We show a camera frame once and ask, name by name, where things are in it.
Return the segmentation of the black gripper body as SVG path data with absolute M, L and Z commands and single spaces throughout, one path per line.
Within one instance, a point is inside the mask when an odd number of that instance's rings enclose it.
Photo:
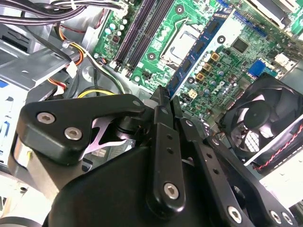
M 194 167 L 183 163 L 186 204 L 170 219 L 148 207 L 147 148 L 135 148 L 69 182 L 56 196 L 49 227 L 225 227 Z

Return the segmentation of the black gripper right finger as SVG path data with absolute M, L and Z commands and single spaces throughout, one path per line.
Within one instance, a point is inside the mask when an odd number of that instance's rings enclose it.
M 213 136 L 205 139 L 183 116 L 179 98 L 171 102 L 181 135 L 182 157 L 192 158 L 199 184 L 216 227 L 296 227 L 292 213 Z

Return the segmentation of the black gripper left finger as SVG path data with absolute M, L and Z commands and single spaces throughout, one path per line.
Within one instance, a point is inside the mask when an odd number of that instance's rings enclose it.
M 147 148 L 147 205 L 155 214 L 177 215 L 186 196 L 170 102 L 158 87 L 146 101 L 124 94 L 29 103 L 20 112 L 9 168 L 54 201 L 77 177 Z

